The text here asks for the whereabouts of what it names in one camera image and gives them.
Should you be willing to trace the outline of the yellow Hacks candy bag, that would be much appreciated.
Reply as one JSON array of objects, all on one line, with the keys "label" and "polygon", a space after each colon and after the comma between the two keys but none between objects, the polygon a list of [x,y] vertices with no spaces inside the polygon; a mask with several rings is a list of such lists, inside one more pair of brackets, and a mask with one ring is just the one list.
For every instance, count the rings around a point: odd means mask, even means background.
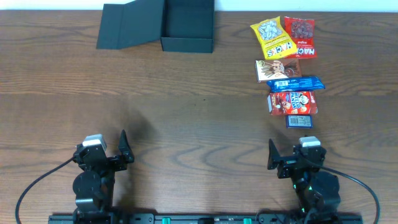
[{"label": "yellow Hacks candy bag", "polygon": [[297,45],[280,23],[280,16],[251,25],[265,60],[288,57],[297,52]]}]

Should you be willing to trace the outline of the black gift box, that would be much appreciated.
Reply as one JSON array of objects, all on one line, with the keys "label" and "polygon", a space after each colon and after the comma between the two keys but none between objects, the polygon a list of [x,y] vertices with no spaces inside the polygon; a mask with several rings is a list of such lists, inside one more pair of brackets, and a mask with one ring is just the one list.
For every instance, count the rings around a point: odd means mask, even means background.
[{"label": "black gift box", "polygon": [[104,4],[97,49],[160,40],[164,52],[212,53],[214,0],[135,0]]}]

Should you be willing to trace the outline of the red Hacks candy bag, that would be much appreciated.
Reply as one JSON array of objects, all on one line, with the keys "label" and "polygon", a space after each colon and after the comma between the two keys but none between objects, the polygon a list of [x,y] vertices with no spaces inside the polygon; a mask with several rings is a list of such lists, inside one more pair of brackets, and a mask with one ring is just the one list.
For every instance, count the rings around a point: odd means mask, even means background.
[{"label": "red Hacks candy bag", "polygon": [[315,21],[313,19],[299,19],[284,17],[285,31],[297,46],[297,51],[287,58],[308,59],[317,58],[314,45]]}]

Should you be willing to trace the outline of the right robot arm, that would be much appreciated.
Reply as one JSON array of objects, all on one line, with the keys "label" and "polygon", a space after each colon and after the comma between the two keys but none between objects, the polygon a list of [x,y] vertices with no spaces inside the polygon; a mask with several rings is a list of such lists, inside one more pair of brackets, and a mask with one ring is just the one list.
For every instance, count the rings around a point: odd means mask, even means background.
[{"label": "right robot arm", "polygon": [[322,171],[326,149],[315,136],[299,139],[291,156],[281,156],[269,140],[267,168],[277,169],[280,179],[290,178],[299,199],[299,223],[342,223],[337,208],[341,202],[337,176]]}]

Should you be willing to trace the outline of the brown Pocky snack box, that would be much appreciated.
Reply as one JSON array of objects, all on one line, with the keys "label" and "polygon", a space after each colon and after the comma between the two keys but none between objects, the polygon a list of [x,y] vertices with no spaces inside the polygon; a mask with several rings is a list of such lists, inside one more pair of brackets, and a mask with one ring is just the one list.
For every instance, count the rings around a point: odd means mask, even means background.
[{"label": "brown Pocky snack box", "polygon": [[301,77],[302,72],[298,59],[256,60],[257,82]]}]

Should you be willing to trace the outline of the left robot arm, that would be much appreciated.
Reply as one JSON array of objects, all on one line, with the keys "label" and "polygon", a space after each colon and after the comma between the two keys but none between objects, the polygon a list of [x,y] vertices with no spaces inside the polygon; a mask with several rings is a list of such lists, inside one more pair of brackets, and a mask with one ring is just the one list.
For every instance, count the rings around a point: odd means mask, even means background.
[{"label": "left robot arm", "polygon": [[73,161],[83,170],[73,181],[76,211],[73,223],[128,223],[128,217],[113,206],[115,173],[134,162],[134,154],[125,130],[121,131],[118,150],[106,155],[107,145],[102,134],[87,136],[76,146]]}]

